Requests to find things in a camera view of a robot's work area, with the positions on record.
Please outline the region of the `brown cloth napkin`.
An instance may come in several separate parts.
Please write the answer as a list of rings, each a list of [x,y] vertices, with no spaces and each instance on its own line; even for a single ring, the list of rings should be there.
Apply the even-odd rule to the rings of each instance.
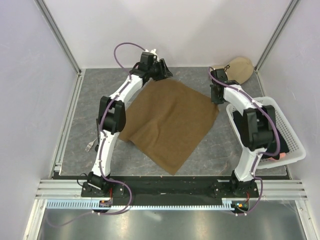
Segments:
[[[151,81],[126,109],[126,124],[119,139],[132,142],[167,173],[175,175],[218,114],[218,106],[208,96],[179,81]]]

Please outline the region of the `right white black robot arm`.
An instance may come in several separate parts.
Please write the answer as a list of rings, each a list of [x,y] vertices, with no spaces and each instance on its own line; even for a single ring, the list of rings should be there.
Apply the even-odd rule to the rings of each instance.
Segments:
[[[237,84],[218,82],[212,84],[210,90],[212,103],[218,105],[229,102],[242,117],[239,129],[242,154],[229,184],[230,193],[240,197],[254,185],[257,179],[255,172],[261,157],[273,157],[280,153],[275,109],[272,105],[260,104]]]

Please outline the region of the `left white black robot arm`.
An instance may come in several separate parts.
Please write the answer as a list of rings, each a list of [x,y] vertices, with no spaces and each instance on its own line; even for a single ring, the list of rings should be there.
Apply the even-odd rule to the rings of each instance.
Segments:
[[[111,160],[120,132],[126,125],[126,103],[149,79],[160,81],[172,77],[163,58],[147,53],[129,71],[124,83],[109,97],[102,97],[99,103],[98,133],[99,143],[96,160],[87,181],[92,191],[99,197],[106,196],[110,185],[106,179],[111,173]]]

